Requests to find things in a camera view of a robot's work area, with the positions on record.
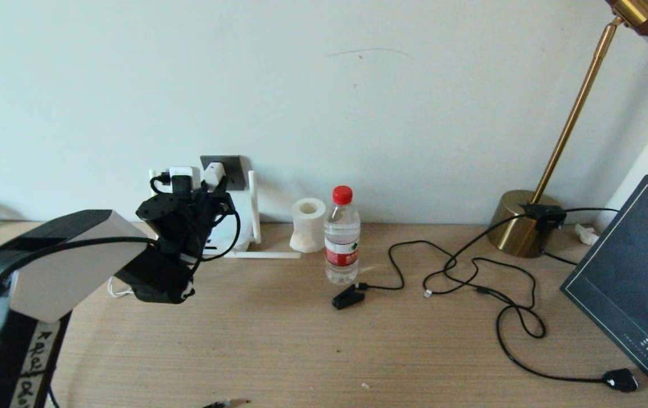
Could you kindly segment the white router with antennas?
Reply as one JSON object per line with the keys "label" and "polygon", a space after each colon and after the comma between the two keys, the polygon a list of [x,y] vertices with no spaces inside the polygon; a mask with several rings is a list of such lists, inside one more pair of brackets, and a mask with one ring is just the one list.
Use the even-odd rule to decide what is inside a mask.
{"label": "white router with antennas", "polygon": [[[151,169],[151,196],[157,193],[171,193],[169,168]],[[205,243],[202,255],[208,258],[223,254],[226,258],[242,259],[299,259],[295,252],[254,251],[251,245],[261,244],[261,214],[258,203],[256,173],[248,171],[248,186],[244,191],[230,191],[233,206],[240,217],[236,222],[233,215],[225,217]]]}

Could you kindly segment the grey wall socket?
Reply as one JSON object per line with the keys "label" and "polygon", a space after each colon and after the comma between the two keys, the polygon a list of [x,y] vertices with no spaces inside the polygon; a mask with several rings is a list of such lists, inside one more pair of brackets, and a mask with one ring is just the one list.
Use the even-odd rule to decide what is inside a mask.
{"label": "grey wall socket", "polygon": [[248,186],[246,176],[248,171],[244,167],[243,158],[240,155],[201,155],[202,167],[214,161],[219,161],[225,167],[226,176],[231,179],[230,191],[244,191]]}

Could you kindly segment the white toilet paper roll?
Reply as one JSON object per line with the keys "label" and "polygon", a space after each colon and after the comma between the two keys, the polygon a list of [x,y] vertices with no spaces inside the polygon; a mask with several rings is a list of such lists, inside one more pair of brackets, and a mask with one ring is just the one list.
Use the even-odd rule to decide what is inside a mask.
{"label": "white toilet paper roll", "polygon": [[326,204],[313,197],[299,199],[291,206],[293,234],[290,248],[301,253],[316,253],[324,248],[326,211]]}

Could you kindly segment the clear water bottle red cap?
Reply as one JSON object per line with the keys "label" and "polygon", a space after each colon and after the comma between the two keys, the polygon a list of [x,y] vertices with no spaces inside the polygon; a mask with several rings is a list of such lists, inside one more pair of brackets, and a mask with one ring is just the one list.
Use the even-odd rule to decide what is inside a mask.
{"label": "clear water bottle red cap", "polygon": [[355,281],[361,230],[362,221],[353,206],[352,188],[337,186],[324,219],[326,276],[332,283],[348,285]]}

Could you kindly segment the brass desk lamp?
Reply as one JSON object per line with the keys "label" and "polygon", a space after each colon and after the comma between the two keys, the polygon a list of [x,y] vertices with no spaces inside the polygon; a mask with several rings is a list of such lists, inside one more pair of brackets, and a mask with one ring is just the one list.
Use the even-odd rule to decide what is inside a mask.
{"label": "brass desk lamp", "polygon": [[498,201],[497,209],[490,220],[485,235],[498,250],[521,258],[534,258],[547,243],[551,232],[535,230],[535,222],[526,218],[522,206],[528,203],[547,206],[560,206],[559,202],[547,197],[545,191],[559,159],[565,149],[576,123],[585,107],[599,70],[607,56],[612,39],[619,26],[630,28],[648,42],[648,0],[604,0],[611,8],[612,21],[604,26],[594,49],[591,62],[560,136],[554,145],[550,158],[540,176],[539,183],[533,191],[513,189],[503,194]]}

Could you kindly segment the small black charging dock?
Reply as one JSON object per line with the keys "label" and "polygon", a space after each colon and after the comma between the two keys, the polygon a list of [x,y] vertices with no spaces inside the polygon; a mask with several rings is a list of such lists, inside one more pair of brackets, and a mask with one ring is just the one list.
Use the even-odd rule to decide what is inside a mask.
{"label": "small black charging dock", "polygon": [[358,285],[352,284],[332,299],[332,306],[336,310],[343,310],[362,302],[365,297],[366,295],[358,289]]}

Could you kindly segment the black inline switch box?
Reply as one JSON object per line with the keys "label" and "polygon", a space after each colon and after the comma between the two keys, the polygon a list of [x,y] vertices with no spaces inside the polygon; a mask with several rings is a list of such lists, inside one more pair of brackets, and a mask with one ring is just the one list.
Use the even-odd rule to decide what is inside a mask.
{"label": "black inline switch box", "polygon": [[560,229],[567,218],[567,212],[560,206],[528,203],[522,208],[526,218],[534,220],[535,230],[539,232]]}

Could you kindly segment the white power adapter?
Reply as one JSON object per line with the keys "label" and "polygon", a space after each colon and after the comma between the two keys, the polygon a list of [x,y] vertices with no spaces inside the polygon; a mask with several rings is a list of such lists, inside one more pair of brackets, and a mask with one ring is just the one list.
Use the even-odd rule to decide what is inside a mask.
{"label": "white power adapter", "polygon": [[217,188],[225,176],[225,166],[221,162],[214,161],[208,164],[204,170],[204,184],[207,191]]}

